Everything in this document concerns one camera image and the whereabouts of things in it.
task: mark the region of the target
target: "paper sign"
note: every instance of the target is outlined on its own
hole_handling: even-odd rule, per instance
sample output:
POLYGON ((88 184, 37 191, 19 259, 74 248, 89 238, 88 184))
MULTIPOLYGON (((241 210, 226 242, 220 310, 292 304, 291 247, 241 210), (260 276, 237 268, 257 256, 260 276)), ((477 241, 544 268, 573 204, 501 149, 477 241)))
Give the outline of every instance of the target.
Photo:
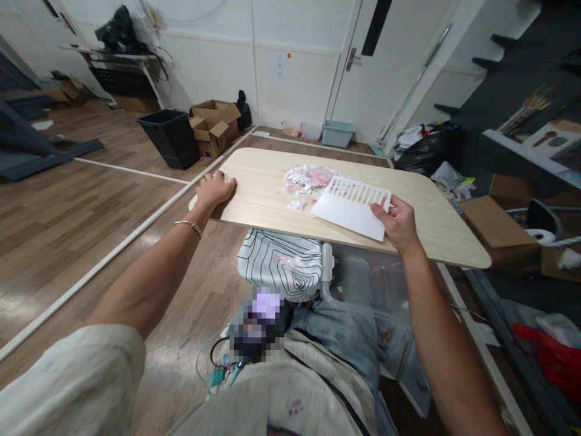
POLYGON ((274 53, 274 80, 277 82, 286 81, 286 72, 289 65, 287 55, 286 51, 276 51, 274 53))

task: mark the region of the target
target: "hand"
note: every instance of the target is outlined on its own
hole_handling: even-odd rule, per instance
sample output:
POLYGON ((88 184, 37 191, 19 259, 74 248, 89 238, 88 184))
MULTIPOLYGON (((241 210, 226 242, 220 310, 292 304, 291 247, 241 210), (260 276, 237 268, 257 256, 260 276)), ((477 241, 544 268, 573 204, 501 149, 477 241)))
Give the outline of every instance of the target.
POLYGON ((381 204, 371 204, 371 210, 385 226, 386 235, 398 250, 400 255, 403 255, 410 249, 422 247, 416 231, 416 220, 413 215, 413 207, 403 201, 397 196, 392 196, 393 207, 389 209, 389 213, 383 208, 386 199, 381 201, 381 204))
POLYGON ((200 186, 195 189, 195 193, 198 195, 196 205, 199 204, 213 210, 217 205, 228 201, 235 189, 236 179, 232 178, 228 183, 225 183, 222 171, 218 170, 213 175, 206 174, 200 186))

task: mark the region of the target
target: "toilet paper roll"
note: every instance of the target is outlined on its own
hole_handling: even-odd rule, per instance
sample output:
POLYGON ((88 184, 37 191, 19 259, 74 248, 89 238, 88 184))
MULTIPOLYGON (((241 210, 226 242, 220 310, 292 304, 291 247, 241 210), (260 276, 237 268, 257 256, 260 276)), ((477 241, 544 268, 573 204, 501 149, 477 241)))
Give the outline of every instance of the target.
POLYGON ((535 238, 541 245, 555 242, 555 239, 557 239, 553 233, 543 229, 528 229, 527 233, 535 238))

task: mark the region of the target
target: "black trash bin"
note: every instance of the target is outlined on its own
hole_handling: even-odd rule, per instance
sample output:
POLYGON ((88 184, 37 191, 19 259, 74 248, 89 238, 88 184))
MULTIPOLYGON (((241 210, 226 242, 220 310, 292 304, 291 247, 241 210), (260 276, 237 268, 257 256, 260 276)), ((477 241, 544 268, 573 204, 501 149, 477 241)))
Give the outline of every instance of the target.
POLYGON ((200 160, 186 112, 164 109, 138 118, 137 122, 170 168, 187 170, 200 160))

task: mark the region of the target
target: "wooden table top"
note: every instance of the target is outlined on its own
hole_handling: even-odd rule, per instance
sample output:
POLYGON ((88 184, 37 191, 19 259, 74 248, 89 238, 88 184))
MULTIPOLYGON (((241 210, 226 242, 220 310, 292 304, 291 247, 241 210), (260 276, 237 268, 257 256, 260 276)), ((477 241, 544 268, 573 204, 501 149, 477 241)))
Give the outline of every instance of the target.
MULTIPOLYGON (((418 236, 430 259, 469 268, 491 265, 484 247, 430 179, 361 163, 256 148, 235 150, 220 169, 226 180, 231 177, 238 180, 236 195, 221 214, 213 218, 327 242, 396 252, 387 237, 380 243, 312 216, 310 204, 304 211, 287 208, 294 198, 280 191, 286 185, 283 172, 304 164, 322 165, 343 176, 390 189, 411 204, 415 209, 418 236)), ((194 197, 189 203, 190 210, 196 200, 194 197)))

